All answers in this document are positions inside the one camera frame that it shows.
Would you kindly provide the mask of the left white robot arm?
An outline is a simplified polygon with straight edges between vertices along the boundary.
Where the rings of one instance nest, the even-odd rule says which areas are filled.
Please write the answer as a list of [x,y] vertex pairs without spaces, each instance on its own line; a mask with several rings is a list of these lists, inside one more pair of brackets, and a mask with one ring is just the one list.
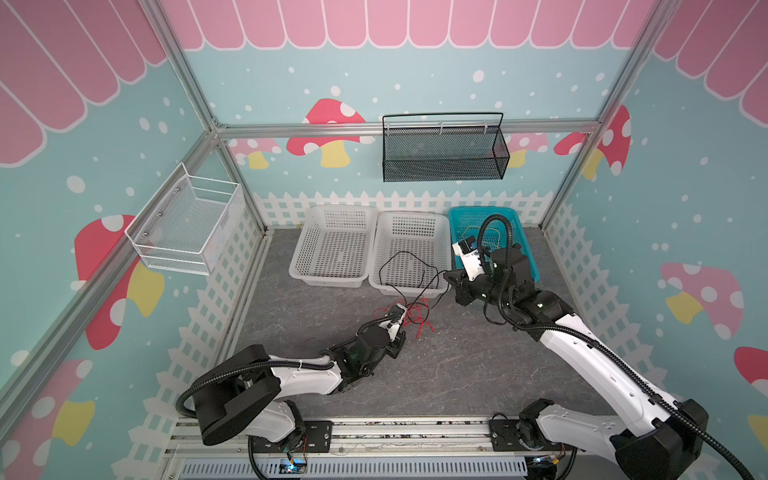
[[406,341],[398,320],[364,324],[349,340],[312,359],[286,359],[251,345],[197,378],[175,402],[176,412],[198,422],[203,444],[240,434],[284,452],[299,448],[309,427],[293,398],[333,395],[371,377]]

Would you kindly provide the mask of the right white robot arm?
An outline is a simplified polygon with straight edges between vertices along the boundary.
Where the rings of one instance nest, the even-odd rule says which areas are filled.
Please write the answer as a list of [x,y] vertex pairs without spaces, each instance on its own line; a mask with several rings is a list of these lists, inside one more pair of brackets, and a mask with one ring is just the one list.
[[452,246],[459,269],[445,273],[461,305],[481,301],[504,322],[557,354],[613,409],[614,416],[574,412],[547,399],[520,414],[522,443],[564,443],[614,462],[630,479],[677,479],[709,446],[743,479],[747,467],[707,431],[696,401],[676,400],[630,367],[564,300],[536,287],[529,259],[513,245],[491,253],[474,238]]

